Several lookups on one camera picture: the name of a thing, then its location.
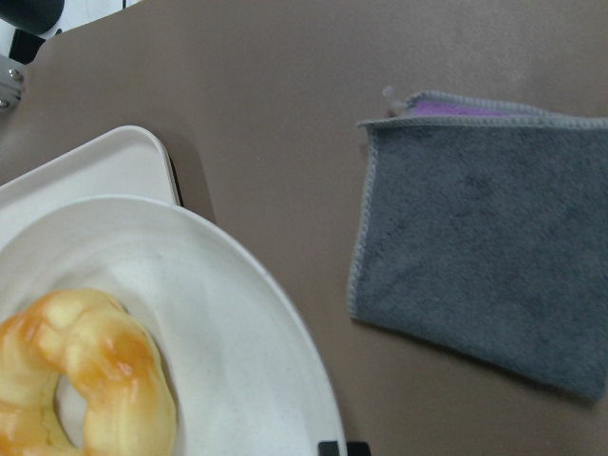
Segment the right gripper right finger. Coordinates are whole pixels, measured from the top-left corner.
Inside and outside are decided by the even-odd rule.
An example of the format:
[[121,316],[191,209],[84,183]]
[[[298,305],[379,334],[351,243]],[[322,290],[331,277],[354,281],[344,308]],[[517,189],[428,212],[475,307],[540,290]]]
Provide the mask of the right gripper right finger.
[[348,441],[348,456],[370,456],[370,446],[365,441]]

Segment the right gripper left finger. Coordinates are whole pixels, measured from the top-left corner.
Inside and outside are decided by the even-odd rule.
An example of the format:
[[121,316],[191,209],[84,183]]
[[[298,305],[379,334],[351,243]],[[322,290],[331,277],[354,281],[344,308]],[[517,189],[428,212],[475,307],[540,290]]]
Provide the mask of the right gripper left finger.
[[337,441],[319,442],[317,451],[318,456],[339,456],[339,444]]

